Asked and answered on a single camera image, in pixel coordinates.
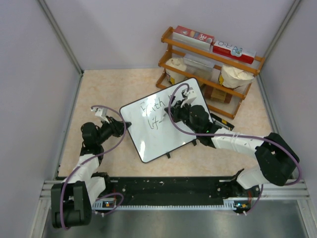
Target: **wooden shelf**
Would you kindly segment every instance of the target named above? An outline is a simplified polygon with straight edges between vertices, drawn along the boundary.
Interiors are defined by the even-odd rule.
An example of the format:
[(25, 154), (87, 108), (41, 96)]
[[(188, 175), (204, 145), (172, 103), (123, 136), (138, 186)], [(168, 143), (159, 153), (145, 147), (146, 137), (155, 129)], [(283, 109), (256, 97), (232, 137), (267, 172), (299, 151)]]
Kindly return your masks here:
[[(248, 91), (249, 91), (249, 89), (251, 87), (251, 84), (246, 86), (246, 90), (245, 90), (244, 93), (241, 93), (241, 92), (238, 92), (239, 90), (226, 88), (226, 87), (221, 86), (218, 82), (216, 82), (216, 80), (209, 81), (209, 80), (206, 80), (204, 78), (198, 77), (198, 76), (196, 76), (196, 75), (194, 75), (192, 73), (189, 73), (189, 72), (186, 72), (186, 71), (181, 71), (179, 69), (176, 69), (176, 68), (171, 67), (171, 66), (166, 64), (166, 62), (173, 56), (173, 54), (178, 55), (180, 57), (184, 57), (185, 56), (185, 53), (172, 49), (171, 51), (166, 51), (165, 52), (165, 54), (159, 60), (158, 65), (160, 67), (165, 68), (165, 69), (169, 69), (169, 70), (174, 71), (176, 73), (182, 74), (182, 75), (184, 75), (184, 76), (186, 76), (188, 78), (196, 78), (199, 82), (202, 82), (203, 84), (206, 84), (208, 86), (217, 88), (217, 89), (219, 89), (219, 90), (221, 90), (223, 92), (226, 92), (226, 93), (229, 93), (231, 95), (237, 96), (237, 97), (239, 97), (241, 99), (245, 99), (246, 98), (246, 96), (248, 94)], [(218, 66), (218, 65), (215, 65), (214, 68), (218, 69), (218, 70), (221, 70), (221, 67)]]
[[(156, 83), (156, 87), (165, 89), (169, 86), (172, 85), (167, 81), (166, 72), (164, 70), (163, 74)], [(219, 103), (209, 99), (205, 99), (205, 101), (207, 103), (209, 110), (222, 114), (231, 119), (234, 119), (243, 99), (233, 96), (229, 104)]]
[(169, 27), (165, 31), (165, 33), (163, 34), (163, 36), (161, 38), (161, 41), (164, 42), (164, 43), (168, 43), (171, 46), (176, 46), (176, 47), (182, 48), (184, 50), (188, 50), (188, 51), (197, 53), (197, 54), (199, 54), (201, 56), (205, 56), (207, 58), (216, 60), (218, 62), (225, 63), (227, 65), (231, 65), (233, 67), (236, 67), (236, 68), (245, 70), (247, 72), (253, 73), (254, 76), (257, 76), (260, 73), (260, 70), (262, 69), (262, 66), (264, 64), (264, 61), (265, 61), (264, 57), (262, 58), (262, 57), (256, 56), (255, 57), (255, 61), (259, 62), (259, 66), (257, 68), (253, 68), (251, 66), (248, 66), (245, 63), (238, 62), (236, 60), (232, 60), (232, 59), (224, 57), (222, 55), (215, 54), (215, 53), (210, 53), (210, 52), (203, 51), (203, 50), (199, 50), (197, 48), (194, 48), (194, 47), (188, 46), (186, 44), (183, 44), (181, 42), (174, 41), (171, 38), (171, 35), (172, 35), (173, 31), (174, 31), (174, 29), (172, 27)]
[[(161, 77), (158, 79), (156, 86), (161, 89), (171, 86), (171, 84), (166, 79), (166, 69), (182, 74), (188, 78), (196, 78), (200, 83), (203, 83), (203, 85), (211, 86), (213, 88), (216, 88), (218, 90), (221, 90), (223, 92), (226, 92), (232, 95), (232, 99), (229, 104), (215, 102), (209, 99), (205, 99), (205, 100), (209, 110), (220, 113), (231, 119), (234, 119), (240, 108), (242, 101), (246, 98), (249, 92), (251, 83), (249, 85), (241, 86), (236, 89), (226, 88), (221, 86), (218, 82), (218, 75), (220, 74), (222, 65), (227, 64), (227, 65), (242, 69), (244, 71), (250, 72), (254, 76), (257, 76), (260, 70), (262, 69), (265, 58), (255, 56), (255, 60), (252, 64), (239, 62), (237, 60), (233, 60), (231, 58), (228, 58), (219, 54), (199, 50), (195, 47), (186, 45), (184, 43), (174, 41), (172, 39), (173, 31), (174, 29), (172, 27), (169, 27), (165, 31), (165, 33), (162, 35), (162, 38), (161, 38), (162, 42), (167, 43), (167, 50), (165, 54), (162, 56), (162, 58), (159, 60), (158, 65), (160, 67), (165, 68), (165, 70), (164, 70), (164, 73), (161, 75)], [(213, 69), (211, 70), (211, 74), (208, 76), (203, 75), (204, 77), (209, 77), (209, 78), (202, 78), (195, 75), (195, 73), (197, 73), (197, 71), (195, 70), (196, 68), (191, 68), (192, 66), (189, 66), (189, 65), (187, 66), (185, 71), (181, 71), (177, 68), (171, 67), (166, 64), (166, 62), (170, 58), (184, 57), (186, 53), (198, 55), (199, 57), (201, 56), (207, 57), (209, 58), (209, 60), (211, 59), (211, 61), (215, 61), (215, 65)]]

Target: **black marker writing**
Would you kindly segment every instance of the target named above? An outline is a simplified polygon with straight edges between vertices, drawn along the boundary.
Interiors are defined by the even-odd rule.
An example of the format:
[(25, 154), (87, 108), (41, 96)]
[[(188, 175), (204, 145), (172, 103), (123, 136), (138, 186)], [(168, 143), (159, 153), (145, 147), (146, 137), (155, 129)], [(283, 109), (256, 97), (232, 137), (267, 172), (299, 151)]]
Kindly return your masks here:
[(158, 123), (160, 123), (160, 121), (157, 120), (157, 117), (155, 116), (154, 118), (152, 118), (152, 122), (150, 122), (150, 120), (148, 119), (148, 124), (150, 126), (150, 128), (153, 130), (155, 127), (158, 130)]
[(157, 104), (157, 103), (155, 103), (155, 104), (154, 104), (154, 106), (156, 107), (156, 109), (159, 109), (159, 108), (158, 108), (158, 104)]
[[(148, 107), (147, 107), (147, 108), (148, 108)], [(156, 112), (155, 109), (154, 109), (154, 107), (152, 107), (152, 110), (153, 110), (154, 112)], [(152, 111), (150, 111), (150, 113), (151, 113), (151, 112), (152, 112)]]
[(141, 108), (142, 108), (143, 112), (146, 111), (146, 108), (143, 108), (142, 105), (141, 105)]
[(158, 98), (158, 101), (159, 101), (159, 106), (160, 107), (162, 107), (162, 104), (164, 105), (164, 107), (165, 107), (165, 104), (164, 104), (164, 102), (162, 102), (161, 100), (160, 100), (160, 98)]

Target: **small wooden box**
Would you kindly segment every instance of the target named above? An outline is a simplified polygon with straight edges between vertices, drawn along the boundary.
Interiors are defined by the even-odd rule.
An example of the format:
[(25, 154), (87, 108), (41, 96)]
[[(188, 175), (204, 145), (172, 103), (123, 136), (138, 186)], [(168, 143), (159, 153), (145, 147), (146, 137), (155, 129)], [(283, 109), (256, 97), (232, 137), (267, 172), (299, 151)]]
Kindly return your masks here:
[(216, 102), (230, 103), (232, 95), (219, 89), (206, 85), (204, 97)]

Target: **red box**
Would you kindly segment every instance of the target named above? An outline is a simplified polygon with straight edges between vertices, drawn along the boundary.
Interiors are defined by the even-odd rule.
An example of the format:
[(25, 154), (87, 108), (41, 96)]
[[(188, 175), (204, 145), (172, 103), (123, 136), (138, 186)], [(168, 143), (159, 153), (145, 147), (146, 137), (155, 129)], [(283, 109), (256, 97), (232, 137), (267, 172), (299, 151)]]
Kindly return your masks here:
[(216, 41), (213, 45), (212, 52), (249, 64), (253, 63), (257, 54), (256, 51), (243, 49), (222, 41)]
[(174, 32), (181, 34), (183, 36), (188, 36), (188, 37), (194, 38), (194, 39), (202, 41), (202, 42), (206, 42), (208, 44), (211, 44), (214, 40), (214, 36), (200, 33), (200, 32), (188, 29), (188, 28), (183, 27), (183, 26), (176, 27)]

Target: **metal frame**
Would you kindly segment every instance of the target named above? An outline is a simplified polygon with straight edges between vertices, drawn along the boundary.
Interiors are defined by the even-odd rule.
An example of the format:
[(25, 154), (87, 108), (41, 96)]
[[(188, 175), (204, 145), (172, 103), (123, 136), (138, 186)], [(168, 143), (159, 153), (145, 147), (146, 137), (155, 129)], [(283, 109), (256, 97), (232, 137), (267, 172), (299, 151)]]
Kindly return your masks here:
[(295, 14), (295, 12), (298, 10), (301, 2), (302, 2), (302, 0), (294, 0), (293, 1), (293, 4), (291, 5), (284, 20), (282, 21), (282, 24), (278, 28), (277, 33), (275, 34), (268, 49), (266, 50), (266, 52), (264, 54), (264, 58), (266, 59), (266, 61), (267, 61), (268, 57), (270, 56), (272, 50), (276, 46), (276, 43), (278, 42), (279, 38), (282, 36), (284, 30), (286, 29), (286, 26), (289, 24), (290, 20), (293, 18), (293, 15)]
[[(60, 152), (59, 152), (59, 163), (60, 163), (60, 160), (62, 158), (62, 154), (64, 151), (64, 146), (65, 146), (65, 142), (67, 139), (68, 131), (70, 128), (71, 119), (72, 119), (73, 112), (75, 109), (75, 105), (76, 105), (76, 101), (77, 101), (77, 97), (78, 97), (78, 92), (80, 89), (80, 83), (81, 83), (84, 71), (81, 68), (81, 66), (79, 65), (78, 60), (76, 59), (76, 57), (75, 57), (73, 51), (71, 50), (67, 40), (65, 39), (62, 31), (60, 30), (56, 20), (54, 19), (54, 16), (52, 15), (46, 1), (45, 0), (37, 0), (37, 2), (39, 3), (43, 13), (45, 14), (49, 23), (51, 24), (53, 31), (55, 32), (58, 40), (60, 41), (62, 47), (64, 48), (66, 54), (68, 55), (69, 59), (74, 64), (77, 72), (80, 75), (80, 80), (79, 80), (79, 83), (77, 86), (76, 94), (74, 95), (73, 107), (72, 107), (70, 114), (69, 114), (69, 121), (67, 124), (67, 129), (65, 130), (65, 137), (64, 137), (64, 140), (61, 142), (61, 146), (60, 146)], [(271, 41), (270, 46), (265, 53), (265, 58), (268, 58), (269, 55), (271, 54), (276, 43), (278, 42), (279, 38), (281, 37), (286, 26), (289, 24), (290, 20), (292, 19), (294, 13), (298, 9), (301, 2), (302, 2), (302, 0), (294, 0), (290, 10), (288, 11), (285, 19), (283, 20), (281, 26), (279, 27), (275, 37)], [(269, 118), (272, 130), (274, 132), (278, 133), (280, 131), (279, 127), (278, 127), (278, 123), (274, 119), (275, 118), (274, 112), (272, 110), (272, 107), (270, 106), (269, 99), (268, 99), (267, 94), (265, 92), (265, 86), (263, 84), (261, 74), (258, 76), (258, 83), (259, 83), (260, 91), (262, 94), (262, 98), (264, 100), (264, 105), (265, 105), (265, 108), (266, 108), (266, 111), (268, 114), (268, 118)], [(57, 165), (55, 175), (57, 175), (59, 163)], [(47, 215), (48, 215), (48, 212), (49, 212), (49, 209), (51, 206), (50, 189), (51, 189), (53, 184), (60, 183), (60, 182), (61, 181), (57, 181), (57, 180), (49, 180), (49, 181), (44, 182), (42, 192), (40, 195), (40, 199), (39, 199), (39, 203), (38, 203), (38, 207), (37, 207), (37, 211), (36, 211), (36, 215), (34, 217), (31, 232), (29, 235), (30, 238), (41, 238), (42, 237), (44, 227), (45, 227), (45, 222), (47, 219)], [(310, 200), (310, 196), (309, 196), (309, 193), (307, 191), (305, 182), (303, 180), (300, 181), (300, 183), (293, 185), (291, 187), (277, 187), (273, 184), (265, 184), (261, 200), (297, 200), (298, 205), (299, 205), (299, 209), (300, 209), (300, 212), (301, 212), (301, 215), (303, 218), (303, 222), (305, 224), (305, 227), (307, 229), (307, 233), (308, 233), (309, 237), (310, 238), (317, 237), (316, 213), (315, 213), (314, 207), (312, 205), (312, 202)]]
[(61, 164), (61, 160), (63, 158), (63, 154), (64, 154), (64, 150), (65, 150), (65, 146), (66, 146), (66, 141), (67, 141), (67, 137), (68, 137), (68, 134), (69, 134), (69, 129), (70, 129), (70, 125), (71, 125), (71, 122), (72, 122), (72, 118), (73, 118), (73, 115), (74, 115), (74, 111), (75, 111), (75, 107), (76, 107), (76, 103), (77, 103), (77, 99), (78, 99), (78, 95), (79, 95), (81, 82), (83, 80), (83, 76), (84, 75), (82, 74), (80, 76), (79, 81), (78, 81), (76, 92), (75, 92), (74, 97), (72, 99), (71, 110), (69, 111), (69, 114), (67, 116), (68, 122), (67, 122), (65, 130), (63, 130), (64, 131), (64, 137), (63, 137), (63, 140), (60, 142), (59, 148), (57, 150), (57, 151), (59, 151), (59, 153), (58, 153), (58, 164), (57, 164), (57, 167), (56, 167), (56, 170), (55, 170), (53, 178), (58, 177), (58, 171), (59, 171), (59, 167), (60, 167), (60, 164)]
[(47, 20), (49, 21), (51, 27), (53, 28), (54, 33), (56, 34), (56, 37), (58, 38), (61, 46), (63, 47), (63, 49), (65, 50), (67, 56), (69, 57), (70, 61), (73, 63), (73, 65), (75, 66), (77, 72), (79, 73), (80, 76), (83, 75), (84, 70), (82, 69), (82, 67), (79, 65), (77, 58), (75, 57), (71, 47), (69, 46), (66, 38), (64, 37), (64, 34), (62, 33), (62, 31), (60, 30), (48, 4), (46, 3), (45, 0), (37, 0), (37, 2), (39, 3), (43, 13), (45, 14)]

